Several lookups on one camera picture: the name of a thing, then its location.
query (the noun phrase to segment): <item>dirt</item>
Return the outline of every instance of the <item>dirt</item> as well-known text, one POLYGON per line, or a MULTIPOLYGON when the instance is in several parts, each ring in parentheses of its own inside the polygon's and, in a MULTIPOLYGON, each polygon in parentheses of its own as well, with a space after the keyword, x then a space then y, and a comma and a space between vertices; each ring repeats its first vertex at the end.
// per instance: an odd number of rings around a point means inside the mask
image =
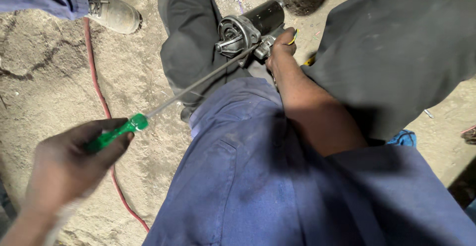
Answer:
MULTIPOLYGON (((147 111, 172 96, 159 51, 167 38, 157 0, 124 0, 143 17, 142 29, 122 35, 91 24, 99 84, 113 116, 147 111)), ((244 11, 266 0, 243 0, 244 11)), ((286 25, 301 29, 295 55, 307 60, 322 37, 329 11, 346 0, 285 0, 286 25)), ((222 15, 240 14, 235 0, 216 0, 222 15)), ((60 20, 43 11, 0 13, 0 172, 19 208, 31 172, 35 145, 69 127, 104 118, 92 86, 82 21, 60 20)), ((476 124, 473 111, 476 80, 461 83, 408 129, 416 132, 418 149, 448 185, 476 155, 459 132, 476 124)), ((138 133, 118 162, 119 183, 131 207, 152 225, 170 181, 190 143, 180 121, 181 104, 155 118, 138 133)), ((80 207, 61 231, 67 245, 139 245, 146 232, 122 206, 110 178, 80 207)))

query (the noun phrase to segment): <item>person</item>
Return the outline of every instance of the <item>person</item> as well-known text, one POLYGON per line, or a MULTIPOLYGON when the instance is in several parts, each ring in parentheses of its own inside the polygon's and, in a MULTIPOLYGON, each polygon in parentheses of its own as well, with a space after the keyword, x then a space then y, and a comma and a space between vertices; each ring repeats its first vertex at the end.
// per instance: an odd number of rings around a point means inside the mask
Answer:
POLYGON ((140 13, 121 0, 0 0, 0 12, 41 9, 61 19, 90 18, 110 30, 134 33, 140 13))
MULTIPOLYGON (((388 141, 474 74, 475 3, 349 0, 329 14, 313 66, 293 58, 293 28, 277 38, 266 66, 279 92, 235 67, 188 94, 182 118, 193 141, 143 245, 473 245, 476 226, 415 147, 369 144, 388 141), (432 44, 438 39, 446 43, 432 44), (398 46, 392 56, 388 47, 398 46)), ((226 61, 213 51, 213 0, 159 0, 158 8, 174 91, 226 61)), ((92 121, 39 143, 26 202, 0 245, 41 245, 61 208, 97 186, 133 133, 97 153, 84 145, 125 121, 92 121)))

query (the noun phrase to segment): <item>green screwdriver handle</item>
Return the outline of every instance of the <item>green screwdriver handle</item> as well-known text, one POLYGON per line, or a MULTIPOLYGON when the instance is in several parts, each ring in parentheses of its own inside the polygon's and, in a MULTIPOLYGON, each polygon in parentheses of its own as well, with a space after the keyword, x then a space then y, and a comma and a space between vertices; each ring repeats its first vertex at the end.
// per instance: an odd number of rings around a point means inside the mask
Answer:
POLYGON ((98 139, 90 142, 86 145, 86 150, 89 152, 98 152, 99 150, 103 149, 104 147, 108 146, 114 139, 116 139, 119 135, 127 132, 135 132, 139 130, 145 129, 149 123, 147 122, 146 116, 142 114, 135 114, 132 118, 130 118, 124 125, 115 129, 109 133, 103 133, 98 139))

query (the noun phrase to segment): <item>black trousers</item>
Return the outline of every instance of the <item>black trousers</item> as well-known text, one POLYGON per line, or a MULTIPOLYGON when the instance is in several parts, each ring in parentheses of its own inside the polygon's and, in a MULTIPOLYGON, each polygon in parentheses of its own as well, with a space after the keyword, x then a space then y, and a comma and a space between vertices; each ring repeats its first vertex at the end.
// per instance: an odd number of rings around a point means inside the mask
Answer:
MULTIPOLYGON (((158 0, 169 34, 160 52, 177 93, 224 64, 214 51, 214 0, 158 0)), ((476 0, 348 0, 328 15, 308 77, 343 103, 364 136, 388 141, 476 73, 476 0)), ((246 69, 231 66, 184 96, 187 119, 246 69)))

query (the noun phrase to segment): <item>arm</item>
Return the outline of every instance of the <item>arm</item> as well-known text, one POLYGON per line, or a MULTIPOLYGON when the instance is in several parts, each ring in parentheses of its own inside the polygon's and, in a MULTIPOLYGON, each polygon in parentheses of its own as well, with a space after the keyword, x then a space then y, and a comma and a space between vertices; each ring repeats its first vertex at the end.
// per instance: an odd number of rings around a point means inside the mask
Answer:
POLYGON ((88 122, 39 143, 25 204, 0 246, 44 245, 65 206, 92 193, 110 166, 126 152, 134 135, 124 133, 97 153, 86 152, 84 144, 126 121, 88 122))
POLYGON ((273 73, 284 112, 301 136, 322 156, 366 147, 352 116, 334 97, 306 77, 287 45, 294 35, 288 28, 273 45, 266 66, 273 73))

